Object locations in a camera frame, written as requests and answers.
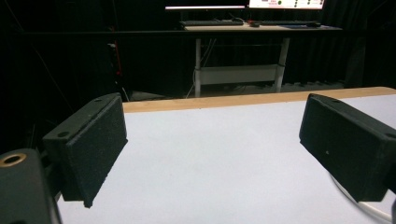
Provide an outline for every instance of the black foam pad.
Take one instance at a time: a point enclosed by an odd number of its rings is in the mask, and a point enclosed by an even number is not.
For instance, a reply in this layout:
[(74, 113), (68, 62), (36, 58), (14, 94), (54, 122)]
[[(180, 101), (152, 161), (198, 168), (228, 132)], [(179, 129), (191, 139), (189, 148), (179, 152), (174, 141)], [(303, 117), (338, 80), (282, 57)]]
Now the black foam pad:
[(43, 142), (49, 158), (61, 167), (64, 199), (91, 207), (127, 143), (120, 96), (92, 100), (44, 136)]
[(310, 94), (300, 139), (357, 202), (383, 199), (396, 158), (394, 129), (339, 100)]

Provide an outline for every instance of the dark background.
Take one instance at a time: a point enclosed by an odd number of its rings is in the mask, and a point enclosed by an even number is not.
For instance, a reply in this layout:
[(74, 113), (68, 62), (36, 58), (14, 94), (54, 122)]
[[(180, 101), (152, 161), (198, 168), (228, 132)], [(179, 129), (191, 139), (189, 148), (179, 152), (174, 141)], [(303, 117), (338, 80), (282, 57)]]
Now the dark background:
[[(318, 20), (346, 30), (395, 30), (396, 2), (327, 0), (323, 10), (166, 12), (164, 1), (8, 0), (0, 3), (0, 153), (41, 147), (42, 136), (111, 92), (181, 97), (192, 85), (194, 40), (45, 40), (18, 32), (177, 30), (186, 19)], [(219, 38), (207, 66), (276, 63), (275, 38)], [(247, 44), (257, 48), (240, 47)], [(284, 82), (343, 81), (396, 88), (394, 35), (293, 38)]]

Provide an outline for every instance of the desk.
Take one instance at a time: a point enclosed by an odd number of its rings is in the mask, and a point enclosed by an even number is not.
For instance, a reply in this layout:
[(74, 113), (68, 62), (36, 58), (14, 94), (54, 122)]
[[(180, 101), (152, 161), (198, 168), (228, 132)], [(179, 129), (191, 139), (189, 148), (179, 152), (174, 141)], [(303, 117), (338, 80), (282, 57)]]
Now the desk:
[[(273, 32), (273, 31), (305, 31), (316, 32), (317, 30), (340, 30), (339, 28), (321, 26), (310, 28), (301, 26), (298, 29), (290, 29), (282, 26), (260, 26), (249, 27), (247, 24), (242, 26), (188, 26), (187, 31), (244, 31), (244, 32)], [(201, 66), (201, 38), (195, 40), (195, 97), (201, 94), (201, 85), (219, 83), (238, 83), (256, 81), (275, 81), (275, 92), (280, 92), (283, 74), (286, 67), (288, 55), (289, 37), (283, 37), (279, 60), (277, 64), (255, 65), (255, 66), (228, 66), (228, 67), (202, 67)]]
[[(396, 90), (316, 93), (396, 127)], [(91, 209), (58, 202), (64, 223), (382, 223), (299, 144), (307, 94), (124, 104), (127, 146)]]

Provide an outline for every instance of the black foam block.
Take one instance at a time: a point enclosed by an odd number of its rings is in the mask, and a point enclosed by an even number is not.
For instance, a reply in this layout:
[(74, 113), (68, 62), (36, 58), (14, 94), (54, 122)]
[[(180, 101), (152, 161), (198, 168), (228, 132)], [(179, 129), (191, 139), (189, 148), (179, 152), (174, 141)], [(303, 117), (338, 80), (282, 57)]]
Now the black foam block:
[(33, 149), (0, 155), (0, 223), (62, 223)]
[(92, 100), (44, 136), (43, 142), (51, 161), (61, 166), (64, 199), (91, 207), (127, 143), (120, 96)]
[(357, 202), (383, 199), (396, 158), (394, 129), (339, 100), (310, 94), (300, 139)]

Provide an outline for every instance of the computer monitor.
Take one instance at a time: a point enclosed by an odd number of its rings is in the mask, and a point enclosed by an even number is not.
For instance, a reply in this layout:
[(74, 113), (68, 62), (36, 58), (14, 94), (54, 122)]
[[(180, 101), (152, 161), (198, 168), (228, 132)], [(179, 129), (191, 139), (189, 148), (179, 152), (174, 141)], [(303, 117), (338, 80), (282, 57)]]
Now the computer monitor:
[(324, 0), (249, 0), (249, 8), (322, 9)]
[(166, 0), (165, 10), (243, 9), (248, 0)]

